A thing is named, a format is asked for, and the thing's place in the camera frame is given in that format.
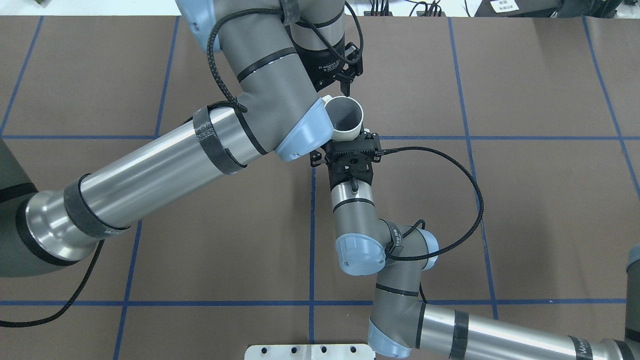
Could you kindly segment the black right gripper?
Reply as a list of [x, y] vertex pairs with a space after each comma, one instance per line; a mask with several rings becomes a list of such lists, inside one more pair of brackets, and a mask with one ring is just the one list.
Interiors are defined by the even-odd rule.
[[329, 162], [326, 165], [329, 189], [331, 191], [341, 183], [349, 183], [351, 179], [359, 180], [370, 186], [373, 184], [374, 171], [370, 162], [359, 162], [357, 164]]

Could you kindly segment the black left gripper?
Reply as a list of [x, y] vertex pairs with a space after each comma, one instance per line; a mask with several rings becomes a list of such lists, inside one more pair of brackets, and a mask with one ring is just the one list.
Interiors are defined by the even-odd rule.
[[343, 96], [351, 95], [352, 82], [364, 71], [361, 48], [352, 42], [345, 44], [345, 39], [333, 46], [334, 52], [327, 48], [309, 50], [293, 44], [316, 92], [339, 82]]

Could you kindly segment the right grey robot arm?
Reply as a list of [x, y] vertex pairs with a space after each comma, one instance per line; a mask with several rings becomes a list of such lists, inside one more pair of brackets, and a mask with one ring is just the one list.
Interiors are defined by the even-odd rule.
[[373, 171], [365, 161], [330, 164], [329, 181], [340, 268], [352, 276], [376, 275], [368, 344], [377, 354], [405, 359], [413, 350], [450, 360], [637, 360], [639, 358], [639, 246], [629, 253], [623, 340], [589, 342], [542, 332], [419, 298], [423, 271], [435, 264], [434, 235], [377, 217]]

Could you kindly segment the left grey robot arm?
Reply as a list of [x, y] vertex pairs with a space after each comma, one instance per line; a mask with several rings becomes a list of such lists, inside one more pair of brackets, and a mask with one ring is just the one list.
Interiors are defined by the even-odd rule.
[[[77, 264], [161, 207], [275, 152], [290, 162], [325, 145], [334, 126], [318, 96], [345, 59], [344, 0], [179, 0], [226, 98], [61, 191], [36, 190], [1, 144], [1, 276]], [[221, 84], [221, 51], [242, 93]]]

